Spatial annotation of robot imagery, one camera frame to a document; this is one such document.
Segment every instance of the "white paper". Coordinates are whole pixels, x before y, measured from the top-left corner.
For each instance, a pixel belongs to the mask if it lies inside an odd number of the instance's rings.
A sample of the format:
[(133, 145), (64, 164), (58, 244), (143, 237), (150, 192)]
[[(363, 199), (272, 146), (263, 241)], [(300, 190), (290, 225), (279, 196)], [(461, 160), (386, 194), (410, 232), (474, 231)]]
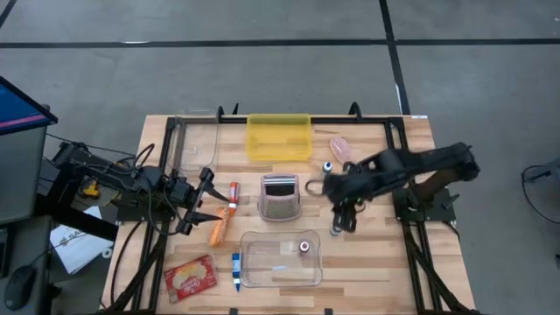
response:
[[(93, 215), (100, 219), (102, 217), (98, 206), (91, 206), (84, 214)], [(66, 268), (66, 272), (74, 274), (94, 258), (96, 258), (104, 249), (113, 246), (112, 241), (104, 240), (97, 236), (89, 234), (84, 235), (83, 232), (72, 227), (59, 226), (51, 231), (51, 244), (57, 246), (63, 242), (65, 245), (58, 246), (55, 250), (59, 254), (60, 260)]]

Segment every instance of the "computer mouse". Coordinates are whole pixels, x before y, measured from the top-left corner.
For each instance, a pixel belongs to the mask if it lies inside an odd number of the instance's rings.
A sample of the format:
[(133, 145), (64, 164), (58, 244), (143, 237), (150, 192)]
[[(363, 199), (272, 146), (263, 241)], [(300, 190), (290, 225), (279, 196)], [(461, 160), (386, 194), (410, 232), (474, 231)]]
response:
[(21, 266), (14, 270), (3, 291), (3, 302), (8, 310), (19, 310), (29, 301), (35, 282), (35, 268)]

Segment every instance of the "gray floor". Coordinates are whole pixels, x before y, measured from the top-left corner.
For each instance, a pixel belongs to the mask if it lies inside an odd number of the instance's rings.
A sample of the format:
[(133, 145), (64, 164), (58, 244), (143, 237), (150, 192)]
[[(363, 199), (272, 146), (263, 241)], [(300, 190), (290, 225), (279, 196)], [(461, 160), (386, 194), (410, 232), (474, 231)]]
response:
[[(7, 3), (0, 0), (0, 5)], [(391, 0), (398, 39), (558, 38), (555, 0)], [(371, 38), (385, 36), (377, 1), (18, 0), (0, 41)], [(475, 302), (493, 314), (558, 314), (560, 227), (533, 213), (520, 172), (560, 156), (560, 45), (398, 47), (410, 110), (437, 145), (472, 145), (482, 173), (453, 185)], [(0, 50), (0, 74), (59, 117), (50, 131), (135, 151), (145, 115), (189, 108), (397, 114), (387, 47)], [(57, 143), (49, 139), (50, 157)], [(557, 187), (528, 187), (560, 221)], [(92, 312), (108, 262), (54, 272), (65, 314)]]

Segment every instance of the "computer monitor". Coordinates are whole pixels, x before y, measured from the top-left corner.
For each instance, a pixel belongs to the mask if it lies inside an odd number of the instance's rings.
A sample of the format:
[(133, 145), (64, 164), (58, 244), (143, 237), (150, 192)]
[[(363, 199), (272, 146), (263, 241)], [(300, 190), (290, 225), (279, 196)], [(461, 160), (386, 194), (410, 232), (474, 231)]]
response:
[(0, 135), (55, 124), (59, 119), (0, 76)]

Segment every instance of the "wooden tabletop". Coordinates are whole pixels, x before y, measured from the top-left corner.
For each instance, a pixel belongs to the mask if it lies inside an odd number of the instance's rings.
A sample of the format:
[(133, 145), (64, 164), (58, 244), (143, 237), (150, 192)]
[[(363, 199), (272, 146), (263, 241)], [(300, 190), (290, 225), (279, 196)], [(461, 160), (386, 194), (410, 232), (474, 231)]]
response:
[[(155, 150), (147, 165), (158, 165), (165, 122), (168, 116), (149, 115), (143, 127), (140, 150), (154, 143)], [(434, 148), (430, 123), (425, 117), (404, 116), (409, 148), (423, 151)], [(216, 139), (215, 126), (195, 127), (187, 135), (192, 140), (200, 140), (206, 135), (208, 140), (200, 144), (199, 151), (211, 151)], [(191, 235), (175, 235), (168, 239), (164, 270), (171, 269), (205, 254), (213, 254), (219, 273), (218, 285), (189, 297), (176, 304), (170, 304), (165, 283), (160, 285), (157, 313), (228, 313), (234, 307), (240, 313), (322, 313), (325, 308), (333, 308), (335, 313), (416, 313), (410, 271), (406, 258), (403, 231), (395, 219), (390, 195), (381, 196), (367, 204), (364, 212), (358, 214), (356, 232), (332, 237), (329, 228), (333, 221), (332, 205), (326, 198), (309, 196), (303, 187), (303, 214), (293, 221), (271, 223), (263, 221), (256, 208), (260, 192), (260, 178), (270, 173), (294, 173), (303, 184), (311, 177), (318, 176), (325, 161), (335, 162), (329, 148), (332, 137), (344, 137), (352, 148), (355, 161), (387, 149), (385, 131), (373, 124), (316, 124), (312, 125), (313, 153), (309, 161), (300, 163), (252, 162), (245, 153), (246, 125), (222, 124), (218, 130), (218, 145), (213, 157), (212, 169), (216, 176), (217, 190), (228, 195), (229, 183), (241, 184), (241, 203), (227, 228), (226, 242), (218, 248), (210, 248), (207, 238), (213, 223), (203, 223), (195, 227)], [(193, 149), (185, 149), (188, 154)], [(192, 165), (183, 165), (193, 169)], [(334, 171), (340, 172), (341, 165), (334, 163)], [(187, 173), (189, 182), (198, 184), (196, 174)], [(223, 203), (205, 198), (201, 212), (216, 214)], [(103, 302), (109, 304), (111, 277), (124, 239), (134, 223), (125, 223), (119, 228), (115, 250), (111, 261)], [(474, 307), (473, 296), (466, 275), (463, 257), (457, 236), (445, 225), (437, 222), (426, 223), (431, 253), (435, 269), (449, 289), (467, 307)], [(123, 255), (118, 271), (115, 292), (118, 295), (137, 271), (144, 239), (144, 223), (132, 237)], [(240, 239), (245, 232), (317, 231), (321, 241), (323, 281), (309, 288), (257, 288), (241, 287), (235, 290), (232, 279), (231, 254), (239, 251)], [(428, 286), (423, 272), (423, 295), (426, 307), (431, 307)], [(147, 307), (152, 274), (145, 280), (142, 307)]]

